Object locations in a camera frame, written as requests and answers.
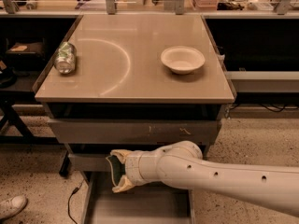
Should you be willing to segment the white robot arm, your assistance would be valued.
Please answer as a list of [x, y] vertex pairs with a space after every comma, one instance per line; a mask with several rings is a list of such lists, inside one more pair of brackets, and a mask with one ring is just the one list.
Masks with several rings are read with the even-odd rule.
[[114, 149], [107, 157], [112, 190], [123, 192], [152, 182], [176, 189], [205, 189], [299, 217], [299, 168], [205, 161], [193, 142], [152, 151]]

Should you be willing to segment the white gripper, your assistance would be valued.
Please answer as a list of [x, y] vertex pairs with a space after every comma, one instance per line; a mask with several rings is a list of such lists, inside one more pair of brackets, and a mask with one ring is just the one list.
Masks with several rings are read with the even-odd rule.
[[114, 185], [112, 191], [120, 193], [159, 180], [157, 164], [163, 156], [162, 151], [133, 151], [127, 149], [113, 149], [109, 159], [125, 164], [125, 175]]

